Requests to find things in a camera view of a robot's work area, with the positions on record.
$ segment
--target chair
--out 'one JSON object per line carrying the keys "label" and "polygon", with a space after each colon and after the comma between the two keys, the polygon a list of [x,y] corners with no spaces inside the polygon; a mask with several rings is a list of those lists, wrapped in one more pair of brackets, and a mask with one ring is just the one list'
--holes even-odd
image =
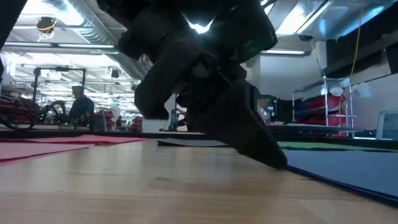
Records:
{"label": "chair", "polygon": [[398,140],[398,110],[380,112],[376,139]]}

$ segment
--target ceiling duct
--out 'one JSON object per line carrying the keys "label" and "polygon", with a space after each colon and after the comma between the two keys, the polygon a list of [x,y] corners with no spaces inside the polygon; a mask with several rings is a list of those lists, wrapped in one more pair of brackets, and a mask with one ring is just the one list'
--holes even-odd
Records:
{"label": "ceiling duct", "polygon": [[[77,26],[74,24],[72,27],[75,29],[72,30],[82,36],[87,42],[100,45],[116,44],[117,40],[82,0],[42,0],[42,2],[56,8],[61,14],[70,14],[71,17],[81,17],[81,24]],[[147,72],[143,64],[131,60],[122,53],[108,56],[117,60],[120,66],[133,78],[141,80]]]}

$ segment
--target white wall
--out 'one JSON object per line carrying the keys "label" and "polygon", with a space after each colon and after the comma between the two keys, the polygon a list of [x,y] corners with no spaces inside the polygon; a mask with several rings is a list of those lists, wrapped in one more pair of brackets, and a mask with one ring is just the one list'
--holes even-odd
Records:
{"label": "white wall", "polygon": [[321,78],[315,54],[306,57],[261,56],[261,94],[291,100],[294,90]]}
{"label": "white wall", "polygon": [[[390,74],[388,62],[372,66],[353,75],[353,84]],[[353,97],[353,111],[356,128],[377,129],[379,113],[384,110],[398,110],[398,74],[368,82],[371,98]]]}

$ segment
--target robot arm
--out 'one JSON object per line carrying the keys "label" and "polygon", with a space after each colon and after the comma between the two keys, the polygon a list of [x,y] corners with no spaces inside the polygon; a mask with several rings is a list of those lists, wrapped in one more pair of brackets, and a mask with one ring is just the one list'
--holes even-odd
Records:
{"label": "robot arm", "polygon": [[[187,121],[239,153],[271,167],[287,164],[284,153],[256,111],[257,88],[240,67],[277,38],[259,0],[98,0],[100,8],[128,30],[118,48],[154,63],[135,92],[145,118],[167,119],[172,93],[188,110]],[[200,35],[189,20],[211,18]]]}

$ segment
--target wooden floor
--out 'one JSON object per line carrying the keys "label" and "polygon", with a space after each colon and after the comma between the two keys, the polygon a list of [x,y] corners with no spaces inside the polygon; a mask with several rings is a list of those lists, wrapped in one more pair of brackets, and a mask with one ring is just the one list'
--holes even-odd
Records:
{"label": "wooden floor", "polygon": [[228,148],[95,147],[0,167],[0,223],[397,223],[398,211]]}

